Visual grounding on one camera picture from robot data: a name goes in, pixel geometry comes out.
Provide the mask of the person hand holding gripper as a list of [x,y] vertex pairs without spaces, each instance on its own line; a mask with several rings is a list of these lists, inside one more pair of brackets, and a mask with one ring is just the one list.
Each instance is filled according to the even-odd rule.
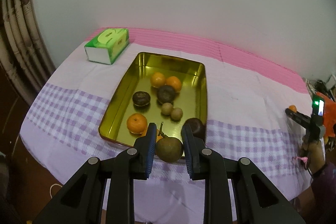
[[309,170],[311,174],[315,174],[326,164],[322,143],[320,140],[308,142],[304,136],[302,138],[302,148],[308,152]]

